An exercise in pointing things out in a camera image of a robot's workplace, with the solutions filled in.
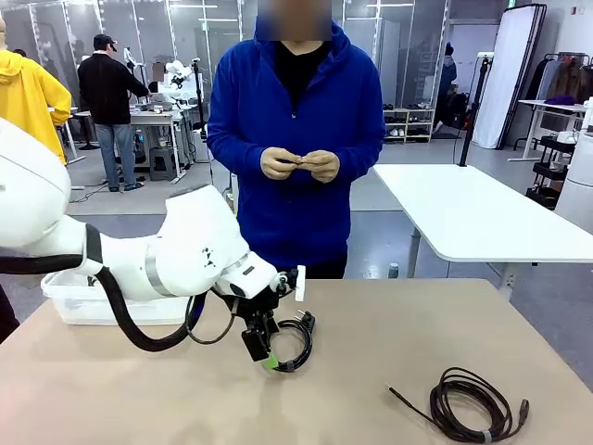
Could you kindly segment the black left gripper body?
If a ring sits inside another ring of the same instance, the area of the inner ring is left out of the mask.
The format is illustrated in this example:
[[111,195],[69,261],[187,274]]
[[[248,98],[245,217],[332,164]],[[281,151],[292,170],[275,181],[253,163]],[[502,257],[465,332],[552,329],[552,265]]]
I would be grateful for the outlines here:
[[268,335],[280,331],[273,313],[279,306],[280,297],[268,287],[252,299],[235,295],[222,295],[221,299],[232,314],[245,321],[248,329],[265,330]]

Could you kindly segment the person's right hand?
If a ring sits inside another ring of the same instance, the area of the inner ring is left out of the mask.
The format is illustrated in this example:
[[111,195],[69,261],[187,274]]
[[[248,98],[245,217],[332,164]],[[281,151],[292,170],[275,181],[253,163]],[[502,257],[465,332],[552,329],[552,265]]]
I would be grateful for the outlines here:
[[280,147],[268,147],[260,156],[260,169],[269,179],[281,181],[287,179],[291,172],[301,163],[301,157]]

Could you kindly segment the person's left hand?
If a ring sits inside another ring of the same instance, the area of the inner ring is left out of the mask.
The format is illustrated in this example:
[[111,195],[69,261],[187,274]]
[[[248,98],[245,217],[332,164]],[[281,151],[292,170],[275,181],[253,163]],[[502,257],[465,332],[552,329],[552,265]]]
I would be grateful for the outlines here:
[[301,159],[299,168],[310,172],[312,178],[316,181],[328,184],[339,173],[340,161],[338,156],[333,152],[316,150],[309,152]]

